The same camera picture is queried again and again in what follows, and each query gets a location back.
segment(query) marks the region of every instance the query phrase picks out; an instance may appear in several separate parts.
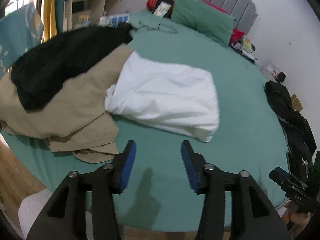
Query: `curtain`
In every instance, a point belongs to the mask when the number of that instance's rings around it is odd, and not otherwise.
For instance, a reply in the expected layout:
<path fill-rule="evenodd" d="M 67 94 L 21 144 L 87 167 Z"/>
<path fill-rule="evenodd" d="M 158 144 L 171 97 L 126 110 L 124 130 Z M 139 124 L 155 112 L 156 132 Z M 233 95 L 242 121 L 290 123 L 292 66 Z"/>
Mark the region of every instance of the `curtain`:
<path fill-rule="evenodd" d="M 57 35 L 55 0 L 42 0 L 41 19 L 44 25 L 44 42 Z"/>
<path fill-rule="evenodd" d="M 56 25 L 58 33 L 63 32 L 63 3 L 64 0 L 55 0 Z"/>

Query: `yellow curtain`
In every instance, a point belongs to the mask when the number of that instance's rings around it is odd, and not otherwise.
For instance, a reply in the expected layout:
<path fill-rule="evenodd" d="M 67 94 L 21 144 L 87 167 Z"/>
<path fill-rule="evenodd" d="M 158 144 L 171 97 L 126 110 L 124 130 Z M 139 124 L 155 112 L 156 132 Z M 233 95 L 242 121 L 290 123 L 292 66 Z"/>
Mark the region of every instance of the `yellow curtain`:
<path fill-rule="evenodd" d="M 44 25 L 44 42 L 57 35 L 56 15 L 54 9 L 55 0 L 42 0 L 41 18 Z"/>

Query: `bed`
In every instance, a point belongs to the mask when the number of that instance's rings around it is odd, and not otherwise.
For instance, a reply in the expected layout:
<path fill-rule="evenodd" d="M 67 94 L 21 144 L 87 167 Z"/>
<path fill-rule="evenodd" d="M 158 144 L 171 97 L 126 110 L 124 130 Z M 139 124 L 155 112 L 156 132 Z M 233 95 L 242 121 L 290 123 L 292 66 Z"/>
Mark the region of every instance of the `bed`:
<path fill-rule="evenodd" d="M 223 0 L 220 7 L 235 16 L 239 14 L 237 28 L 245 32 L 257 16 L 251 0 Z M 263 88 L 266 79 L 259 67 L 230 47 L 222 47 L 201 33 L 147 10 L 131 14 L 130 22 L 150 27 L 162 23 L 176 30 L 174 34 L 141 28 L 132 33 L 134 38 L 128 46 L 151 60 L 210 71 L 219 98 L 220 127 L 209 143 L 202 143 L 114 116 L 120 130 L 116 138 L 118 150 L 122 151 L 129 139 L 137 143 L 128 188 L 124 194 L 114 196 L 118 222 L 155 231 L 197 230 L 204 197 L 194 194 L 189 186 L 180 154 L 180 144 L 185 139 L 195 152 L 221 170 L 249 171 L 273 205 L 281 205 L 284 192 L 269 179 L 269 172 L 276 166 L 288 170 L 288 147 L 266 100 Z M 102 165 L 82 162 L 69 152 L 52 153 L 40 139 L 12 136 L 3 131 L 1 134 L 14 155 L 51 190 L 57 188 L 69 171 L 85 173 Z M 230 223 L 231 201 L 227 194 L 225 225 Z"/>

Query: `green pillow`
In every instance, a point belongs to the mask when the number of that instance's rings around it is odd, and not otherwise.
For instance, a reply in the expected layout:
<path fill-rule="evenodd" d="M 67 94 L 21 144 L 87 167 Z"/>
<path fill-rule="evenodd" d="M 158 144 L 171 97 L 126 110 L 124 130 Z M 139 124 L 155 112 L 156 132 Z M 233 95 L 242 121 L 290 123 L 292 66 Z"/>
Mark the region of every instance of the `green pillow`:
<path fill-rule="evenodd" d="M 195 29 L 227 47 L 235 18 L 199 0 L 174 0 L 171 20 Z"/>

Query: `clutter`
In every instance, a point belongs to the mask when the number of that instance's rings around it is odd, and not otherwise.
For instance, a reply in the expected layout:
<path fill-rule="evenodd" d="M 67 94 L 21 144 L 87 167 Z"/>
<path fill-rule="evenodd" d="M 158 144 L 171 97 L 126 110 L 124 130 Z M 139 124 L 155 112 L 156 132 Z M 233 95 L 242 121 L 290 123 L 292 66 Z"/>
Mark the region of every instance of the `clutter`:
<path fill-rule="evenodd" d="M 312 166 L 312 156 L 317 149 L 309 123 L 293 109 L 292 99 L 285 86 L 268 81 L 265 93 L 286 134 L 291 174 L 306 182 Z"/>
<path fill-rule="evenodd" d="M 61 33 L 28 51 L 13 64 L 11 75 L 23 108 L 42 109 L 67 79 L 87 72 L 130 41 L 127 29 L 91 26 Z"/>
<path fill-rule="evenodd" d="M 102 16 L 99 20 L 99 25 L 116 28 L 119 23 L 129 22 L 129 20 L 130 18 L 128 13 Z"/>
<path fill-rule="evenodd" d="M 86 162 L 110 160 L 115 154 L 118 127 L 103 105 L 105 91 L 114 84 L 133 51 L 120 45 L 86 73 L 69 78 L 39 111 L 25 111 L 12 83 L 12 71 L 0 82 L 0 121 L 4 131 L 45 139 L 52 152 L 74 151 Z"/>
<path fill-rule="evenodd" d="M 80 28 L 90 26 L 91 20 L 89 15 L 79 15 L 78 20 L 75 23 L 72 23 L 72 29 L 77 30 Z"/>
<path fill-rule="evenodd" d="M 273 76 L 273 78 L 280 84 L 286 78 L 286 75 L 274 63 L 271 63 L 268 66 L 266 66 L 266 70 L 268 70 Z"/>
<path fill-rule="evenodd" d="M 258 59 L 255 58 L 251 53 L 256 50 L 255 46 L 251 43 L 251 40 L 245 35 L 243 38 L 233 42 L 231 47 L 244 58 L 250 62 L 257 64 Z"/>

